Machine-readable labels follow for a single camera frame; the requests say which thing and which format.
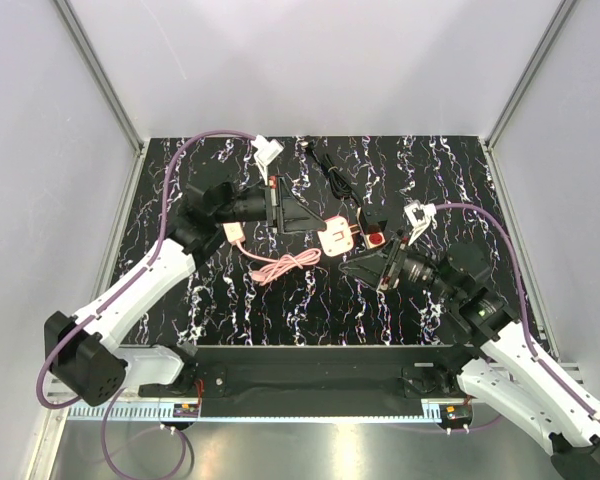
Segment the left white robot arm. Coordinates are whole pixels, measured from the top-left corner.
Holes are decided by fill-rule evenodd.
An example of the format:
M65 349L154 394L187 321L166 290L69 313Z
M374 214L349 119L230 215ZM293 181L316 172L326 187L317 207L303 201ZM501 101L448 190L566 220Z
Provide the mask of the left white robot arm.
M263 222L278 233L323 231L326 222L303 205L281 176L237 190L223 182L189 185L177 214L148 253L109 290L72 315L44 325L51 373L90 406L123 388L163 385L176 396L195 386L192 354L177 346L125 347L131 328L169 290L203 268L226 242L229 223Z

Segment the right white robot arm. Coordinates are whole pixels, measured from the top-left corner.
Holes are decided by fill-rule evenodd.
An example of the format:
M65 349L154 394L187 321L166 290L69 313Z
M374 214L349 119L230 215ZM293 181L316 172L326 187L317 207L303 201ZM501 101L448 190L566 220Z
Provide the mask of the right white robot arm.
M435 389L492 407L543 448L562 478L600 479L600 401L526 337L520 316L487 284L478 247L456 243L434 261L394 238L339 269L378 291L413 286L439 295L438 335L451 353L433 367Z

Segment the black smart plug adapter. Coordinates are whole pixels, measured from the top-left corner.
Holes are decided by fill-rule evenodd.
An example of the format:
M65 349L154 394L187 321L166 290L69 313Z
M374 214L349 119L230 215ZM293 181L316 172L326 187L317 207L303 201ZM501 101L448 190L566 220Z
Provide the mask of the black smart plug adapter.
M371 234L383 232L388 219L381 209L366 206L359 209L358 222L363 232Z

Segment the pink plug adapter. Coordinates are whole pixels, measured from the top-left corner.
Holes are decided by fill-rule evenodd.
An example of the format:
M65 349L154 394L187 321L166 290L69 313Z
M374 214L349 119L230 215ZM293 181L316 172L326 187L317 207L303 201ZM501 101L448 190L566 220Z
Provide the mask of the pink plug adapter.
M336 257L350 252L355 246L355 235L360 232L357 224L351 225L342 216L334 216L325 221L326 229L318 231L318 239L323 253Z

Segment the white pink power strip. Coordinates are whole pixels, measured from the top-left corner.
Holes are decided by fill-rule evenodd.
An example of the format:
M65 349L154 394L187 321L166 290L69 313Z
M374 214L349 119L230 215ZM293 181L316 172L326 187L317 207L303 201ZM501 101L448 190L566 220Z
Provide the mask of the white pink power strip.
M231 245L238 245L245 241L246 237L240 222L223 223L222 227Z

